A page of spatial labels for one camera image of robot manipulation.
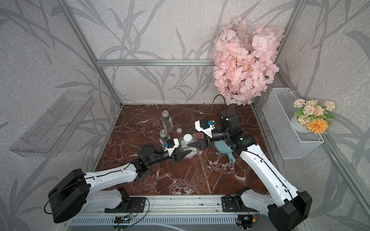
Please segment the square clear plastic bottle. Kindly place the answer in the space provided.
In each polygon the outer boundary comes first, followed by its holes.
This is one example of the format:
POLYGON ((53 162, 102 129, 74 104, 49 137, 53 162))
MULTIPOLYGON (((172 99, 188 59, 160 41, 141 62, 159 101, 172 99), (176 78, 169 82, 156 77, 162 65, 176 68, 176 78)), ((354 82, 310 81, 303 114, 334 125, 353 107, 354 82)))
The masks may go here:
POLYGON ((179 139, 179 148, 180 148, 181 151, 185 151, 185 150, 191 150, 192 151, 192 153, 188 154, 185 157, 187 159, 193 158, 194 156, 196 156, 198 154, 198 149, 193 148, 193 147, 188 147, 188 143, 184 142, 184 136, 179 139))

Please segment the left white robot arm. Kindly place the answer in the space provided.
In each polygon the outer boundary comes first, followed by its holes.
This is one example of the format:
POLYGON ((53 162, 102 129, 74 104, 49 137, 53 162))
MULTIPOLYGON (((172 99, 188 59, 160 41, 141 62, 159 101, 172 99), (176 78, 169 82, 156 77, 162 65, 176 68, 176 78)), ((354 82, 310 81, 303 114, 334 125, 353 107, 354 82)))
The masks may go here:
POLYGON ((137 159, 123 166, 98 172, 84 173, 80 168, 71 171, 48 193, 54 223, 68 221, 82 211, 116 210, 123 195, 107 188, 138 181, 151 173, 151 166, 167 160, 178 163, 190 152, 177 153, 173 148, 158 151, 147 144, 139 150, 137 159))

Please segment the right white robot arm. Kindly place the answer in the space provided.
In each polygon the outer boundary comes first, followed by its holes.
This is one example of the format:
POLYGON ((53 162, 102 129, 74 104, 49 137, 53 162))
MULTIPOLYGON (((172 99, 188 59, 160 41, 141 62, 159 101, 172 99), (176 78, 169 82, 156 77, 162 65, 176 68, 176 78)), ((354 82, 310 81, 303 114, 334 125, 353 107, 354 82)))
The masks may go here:
POLYGON ((213 120, 196 121, 188 132, 202 132, 203 139, 189 146, 206 150, 217 142, 224 142, 231 152, 240 152, 241 159, 251 167, 269 192, 263 195, 244 187, 234 195, 225 195, 221 198, 223 212, 246 213, 246 218, 239 217, 236 221, 242 230, 248 230, 260 215, 265 215, 278 231, 292 231, 308 218, 312 197, 306 191, 299 191, 282 176, 263 153, 256 139, 241 129, 235 110, 221 111, 219 119, 219 128, 213 120))

